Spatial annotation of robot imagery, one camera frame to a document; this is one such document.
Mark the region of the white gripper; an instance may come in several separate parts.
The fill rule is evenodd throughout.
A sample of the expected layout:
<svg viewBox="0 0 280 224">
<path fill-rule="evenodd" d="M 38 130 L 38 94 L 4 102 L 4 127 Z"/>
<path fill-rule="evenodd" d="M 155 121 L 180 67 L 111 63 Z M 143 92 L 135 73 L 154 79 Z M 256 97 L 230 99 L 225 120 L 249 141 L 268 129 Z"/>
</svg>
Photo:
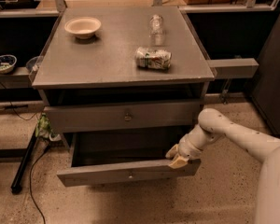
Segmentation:
<svg viewBox="0 0 280 224">
<path fill-rule="evenodd" d="M 169 167 L 179 169 L 186 166 L 189 160 L 198 159 L 206 146 L 215 143 L 221 137 L 221 134 L 210 133 L 196 125 L 165 154 L 166 159 L 172 159 Z"/>
</svg>

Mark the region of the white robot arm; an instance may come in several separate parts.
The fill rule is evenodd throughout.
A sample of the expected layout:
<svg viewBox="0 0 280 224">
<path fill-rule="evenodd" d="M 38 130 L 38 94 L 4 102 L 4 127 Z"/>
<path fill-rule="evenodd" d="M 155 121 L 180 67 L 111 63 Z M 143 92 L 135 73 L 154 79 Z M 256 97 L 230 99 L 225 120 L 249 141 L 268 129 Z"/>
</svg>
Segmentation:
<svg viewBox="0 0 280 224">
<path fill-rule="evenodd" d="M 261 163 L 254 224 L 280 224 L 280 139 L 246 128 L 213 108 L 200 112 L 198 123 L 166 153 L 179 169 L 203 149 L 226 137 Z"/>
</svg>

